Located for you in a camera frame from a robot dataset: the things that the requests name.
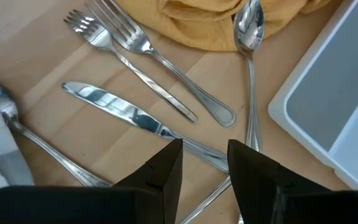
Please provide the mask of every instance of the wooden surface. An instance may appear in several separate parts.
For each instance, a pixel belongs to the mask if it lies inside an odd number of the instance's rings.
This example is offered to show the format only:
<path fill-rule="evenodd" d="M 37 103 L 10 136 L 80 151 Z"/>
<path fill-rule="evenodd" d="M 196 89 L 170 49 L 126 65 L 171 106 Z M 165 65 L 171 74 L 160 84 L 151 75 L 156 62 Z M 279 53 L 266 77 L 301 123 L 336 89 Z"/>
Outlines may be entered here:
<path fill-rule="evenodd" d="M 72 9 L 84 11 L 83 2 L 0 1 L 0 83 L 17 98 L 21 121 L 26 126 L 111 182 L 136 170 L 168 143 L 87 105 L 60 87 L 64 81 L 78 80 L 101 86 L 140 106 L 172 129 L 222 152 L 226 152 L 228 139 L 244 142 L 247 70 L 239 54 L 191 49 L 147 30 L 160 53 L 237 113 L 236 123 L 223 128 L 158 62 L 122 51 L 198 115 L 200 121 L 193 125 L 111 54 L 92 48 L 68 29 L 62 19 Z M 266 40 L 254 57 L 264 154 L 334 190 L 347 186 L 268 116 L 267 105 L 338 4 L 339 1 L 333 1 L 312 14 L 298 16 Z M 41 148 L 21 136 L 15 137 L 38 185 L 79 185 Z M 183 167 L 178 219 L 225 178 L 222 172 L 187 152 Z M 229 189 L 195 223 L 236 223 L 238 215 L 233 191 Z"/>

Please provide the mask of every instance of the metal utensil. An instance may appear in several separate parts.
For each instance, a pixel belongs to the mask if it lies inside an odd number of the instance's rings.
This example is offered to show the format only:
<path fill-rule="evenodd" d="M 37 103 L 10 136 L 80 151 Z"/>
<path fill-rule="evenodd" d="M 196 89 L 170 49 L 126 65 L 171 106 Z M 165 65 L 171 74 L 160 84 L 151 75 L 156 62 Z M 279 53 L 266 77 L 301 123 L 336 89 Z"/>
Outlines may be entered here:
<path fill-rule="evenodd" d="M 218 198 L 224 190 L 231 185 L 230 177 L 226 177 L 216 188 L 213 190 L 204 200 L 199 203 L 182 221 L 180 224 L 190 223 L 194 218 L 197 217 L 211 202 Z"/>
<path fill-rule="evenodd" d="M 62 88 L 71 95 L 134 126 L 146 129 L 167 139 L 183 139 L 183 145 L 186 150 L 204 159 L 221 171 L 225 173 L 229 172 L 225 154 L 172 131 L 160 121 L 157 121 L 151 115 L 130 102 L 87 83 L 66 82 L 63 83 Z"/>
<path fill-rule="evenodd" d="M 70 171 L 71 174 L 73 174 L 82 185 L 87 187 L 112 186 L 109 182 L 96 177 L 94 174 L 91 174 L 84 168 L 66 158 L 63 154 L 47 144 L 32 131 L 21 125 L 18 120 L 18 111 L 13 97 L 2 85 L 0 85 L 0 112 L 4 116 L 5 121 L 13 130 L 23 134 L 25 137 L 29 138 L 31 141 L 42 147 L 47 153 L 53 156 L 53 158 L 55 158 L 59 163 L 61 163 L 61 165 Z"/>
<path fill-rule="evenodd" d="M 259 0 L 250 0 L 234 18 L 234 41 L 237 48 L 247 59 L 250 77 L 250 111 L 247 126 L 247 146 L 262 152 L 262 140 L 259 133 L 256 97 L 255 97 L 255 72 L 252 61 L 253 51 L 260 45 L 264 35 L 264 15 Z M 191 222 L 213 200 L 222 194 L 231 185 L 230 178 L 225 179 L 213 190 L 192 212 L 190 212 L 181 224 Z M 238 224 L 244 221 L 240 215 Z"/>
<path fill-rule="evenodd" d="M 247 146 L 260 152 L 258 113 L 256 107 L 255 70 L 252 53 L 262 42 L 265 31 L 265 19 L 259 0 L 250 0 L 234 18 L 234 41 L 237 49 L 244 54 L 249 69 L 250 106 L 247 127 Z"/>
<path fill-rule="evenodd" d="M 183 103 L 172 96 L 167 90 L 148 77 L 144 72 L 133 66 L 128 59 L 120 54 L 114 47 L 112 38 L 106 28 L 92 17 L 74 10 L 64 21 L 78 34 L 84 37 L 91 45 L 101 49 L 110 50 L 124 65 L 131 69 L 156 94 L 172 105 L 179 113 L 193 124 L 198 122 L 197 116 Z"/>
<path fill-rule="evenodd" d="M 108 18 L 109 22 L 118 30 L 113 32 L 111 29 L 111 35 L 114 39 L 121 44 L 125 49 L 139 54 L 153 55 L 159 62 L 170 69 L 176 76 L 178 76 L 189 90 L 197 97 L 197 99 L 204 105 L 204 107 L 211 113 L 216 121 L 222 126 L 228 127 L 232 125 L 236 120 L 235 112 L 227 105 L 205 92 L 195 82 L 188 78 L 183 72 L 177 69 L 171 62 L 169 62 L 164 56 L 162 56 L 155 48 L 152 47 L 147 34 L 128 16 L 113 0 L 109 0 L 112 6 L 116 9 L 116 14 L 107 4 L 105 0 L 100 0 L 100 3 L 93 0 L 96 7 Z M 100 17 L 95 13 L 88 5 L 86 7 L 94 14 L 95 17 L 102 22 Z"/>

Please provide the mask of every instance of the spoon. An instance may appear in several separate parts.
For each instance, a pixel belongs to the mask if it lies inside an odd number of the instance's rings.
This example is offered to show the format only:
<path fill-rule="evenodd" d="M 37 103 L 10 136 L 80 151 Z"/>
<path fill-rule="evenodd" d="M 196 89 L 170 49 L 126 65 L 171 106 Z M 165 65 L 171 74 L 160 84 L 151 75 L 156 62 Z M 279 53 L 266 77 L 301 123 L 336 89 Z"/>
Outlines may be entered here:
<path fill-rule="evenodd" d="M 255 71 L 252 54 L 260 45 L 264 36 L 265 19 L 262 6 L 259 0 L 249 0 L 249 2 L 234 17 L 234 42 L 237 49 L 243 53 L 247 59 L 249 69 L 250 85 L 250 107 L 247 125 L 247 146 L 262 152 L 262 140 L 260 138 L 258 115 L 255 96 Z M 221 195 L 231 185 L 230 177 L 221 182 L 201 203 L 199 203 L 181 222 L 187 224 L 200 214 L 213 200 Z M 244 221 L 240 215 L 238 224 Z"/>
<path fill-rule="evenodd" d="M 111 184 L 105 180 L 96 177 L 90 172 L 86 171 L 84 168 L 75 164 L 73 161 L 66 158 L 63 154 L 58 152 L 52 146 L 47 144 L 32 131 L 20 124 L 18 120 L 18 111 L 17 106 L 13 100 L 12 95 L 9 91 L 0 85 L 0 112 L 4 117 L 6 123 L 13 130 L 23 134 L 25 137 L 29 138 L 31 141 L 38 144 L 45 151 L 47 151 L 51 156 L 53 156 L 59 163 L 61 163 L 68 171 L 71 172 L 81 182 L 82 185 L 87 187 L 110 187 Z"/>
<path fill-rule="evenodd" d="M 256 107 L 255 70 L 252 53 L 264 37 L 265 19 L 259 0 L 250 0 L 234 18 L 234 42 L 237 49 L 244 54 L 249 69 L 249 116 L 247 123 L 246 145 L 258 152 L 262 150 L 258 114 Z"/>

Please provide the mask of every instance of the yellow cloth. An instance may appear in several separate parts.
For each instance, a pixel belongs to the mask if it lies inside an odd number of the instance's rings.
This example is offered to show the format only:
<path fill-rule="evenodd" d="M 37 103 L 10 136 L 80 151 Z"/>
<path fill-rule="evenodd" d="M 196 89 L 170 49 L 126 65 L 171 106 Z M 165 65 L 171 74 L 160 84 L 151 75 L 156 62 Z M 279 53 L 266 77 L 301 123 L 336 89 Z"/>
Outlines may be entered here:
<path fill-rule="evenodd" d="M 236 50 L 234 15 L 248 0 L 115 0 L 132 18 L 167 37 L 205 50 Z M 299 12 L 309 13 L 330 0 L 260 0 L 265 38 Z"/>

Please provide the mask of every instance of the white plastic tray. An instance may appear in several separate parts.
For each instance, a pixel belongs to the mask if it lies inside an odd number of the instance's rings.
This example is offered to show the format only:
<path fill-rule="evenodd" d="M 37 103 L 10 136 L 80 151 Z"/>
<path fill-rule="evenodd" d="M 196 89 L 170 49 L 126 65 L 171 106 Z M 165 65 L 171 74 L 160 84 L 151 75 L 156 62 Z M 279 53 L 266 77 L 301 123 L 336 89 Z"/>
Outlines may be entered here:
<path fill-rule="evenodd" d="M 269 115 L 358 189 L 358 0 L 345 0 L 268 107 Z"/>

